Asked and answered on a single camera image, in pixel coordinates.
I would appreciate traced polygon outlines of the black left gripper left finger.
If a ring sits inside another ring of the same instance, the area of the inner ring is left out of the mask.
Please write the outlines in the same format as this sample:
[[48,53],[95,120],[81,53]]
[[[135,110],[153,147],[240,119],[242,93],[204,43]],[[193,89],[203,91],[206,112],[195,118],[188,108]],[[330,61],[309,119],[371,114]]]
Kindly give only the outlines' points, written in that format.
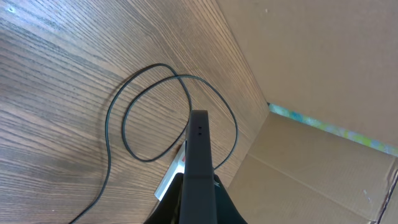
[[144,224],[179,224],[183,174],[175,175],[163,199]]

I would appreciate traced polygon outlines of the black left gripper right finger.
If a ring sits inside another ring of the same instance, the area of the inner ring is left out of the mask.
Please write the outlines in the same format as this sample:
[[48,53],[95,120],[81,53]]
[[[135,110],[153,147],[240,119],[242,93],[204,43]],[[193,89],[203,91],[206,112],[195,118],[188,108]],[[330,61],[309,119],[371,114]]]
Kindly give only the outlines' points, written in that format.
[[214,186],[217,224],[247,224],[216,174],[214,175]]

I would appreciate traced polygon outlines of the white power strip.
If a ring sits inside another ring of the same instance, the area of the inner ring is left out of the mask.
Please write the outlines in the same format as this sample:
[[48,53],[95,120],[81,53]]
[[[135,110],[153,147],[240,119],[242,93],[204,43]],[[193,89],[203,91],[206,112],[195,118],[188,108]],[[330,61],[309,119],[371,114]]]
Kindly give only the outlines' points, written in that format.
[[172,161],[171,165],[169,166],[167,172],[165,173],[163,179],[161,180],[159,186],[154,193],[158,201],[161,201],[163,199],[175,175],[185,172],[185,150],[186,141],[184,141],[181,145],[177,155],[175,156],[174,160]]

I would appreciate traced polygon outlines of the black samsung smartphone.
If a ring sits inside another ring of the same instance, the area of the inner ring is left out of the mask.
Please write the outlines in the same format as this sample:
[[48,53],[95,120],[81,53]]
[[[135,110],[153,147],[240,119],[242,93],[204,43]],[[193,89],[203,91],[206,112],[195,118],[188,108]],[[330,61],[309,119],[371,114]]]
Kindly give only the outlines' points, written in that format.
[[186,136],[180,223],[217,222],[208,112],[193,110]]

